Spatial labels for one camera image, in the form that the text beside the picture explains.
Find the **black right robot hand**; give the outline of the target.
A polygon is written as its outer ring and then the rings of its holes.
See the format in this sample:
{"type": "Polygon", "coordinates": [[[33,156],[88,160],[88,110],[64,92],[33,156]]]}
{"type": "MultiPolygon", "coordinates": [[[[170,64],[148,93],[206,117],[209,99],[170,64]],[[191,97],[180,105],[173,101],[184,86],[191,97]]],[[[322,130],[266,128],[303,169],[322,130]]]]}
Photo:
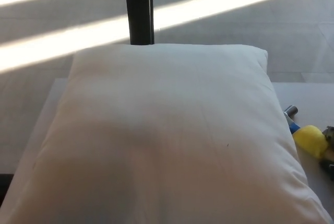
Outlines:
{"type": "Polygon", "coordinates": [[[333,181],[333,126],[328,126],[327,129],[323,131],[323,134],[326,138],[328,148],[320,160],[319,165],[333,181]]]}

